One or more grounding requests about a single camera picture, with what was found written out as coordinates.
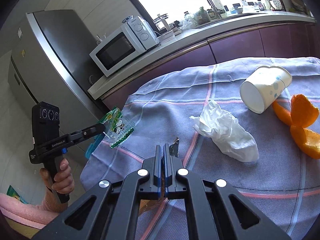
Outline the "pink left sleeve forearm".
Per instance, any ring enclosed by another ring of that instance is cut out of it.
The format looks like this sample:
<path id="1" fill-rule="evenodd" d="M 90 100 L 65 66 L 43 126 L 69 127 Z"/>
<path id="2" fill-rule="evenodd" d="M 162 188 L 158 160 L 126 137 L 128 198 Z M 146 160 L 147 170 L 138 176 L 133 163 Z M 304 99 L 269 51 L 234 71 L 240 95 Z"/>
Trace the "pink left sleeve forearm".
<path id="1" fill-rule="evenodd" d="M 14 197 L 1 193 L 2 214 L 10 220 L 36 229 L 44 228 L 67 207 L 68 203 L 59 203 L 48 189 L 40 205 L 24 204 Z"/>

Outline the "left hand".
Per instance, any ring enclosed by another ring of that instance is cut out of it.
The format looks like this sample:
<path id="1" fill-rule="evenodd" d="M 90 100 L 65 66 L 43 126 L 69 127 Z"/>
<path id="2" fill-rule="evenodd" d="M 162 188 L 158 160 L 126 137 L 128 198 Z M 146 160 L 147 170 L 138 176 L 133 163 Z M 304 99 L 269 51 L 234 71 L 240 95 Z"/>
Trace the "left hand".
<path id="1" fill-rule="evenodd" d="M 75 182 L 72 176 L 72 169 L 65 158 L 60 163 L 60 171 L 55 175 L 52 185 L 49 183 L 49 172 L 45 168 L 40 169 L 40 176 L 50 191 L 54 190 L 60 194 L 69 194 L 74 190 Z"/>

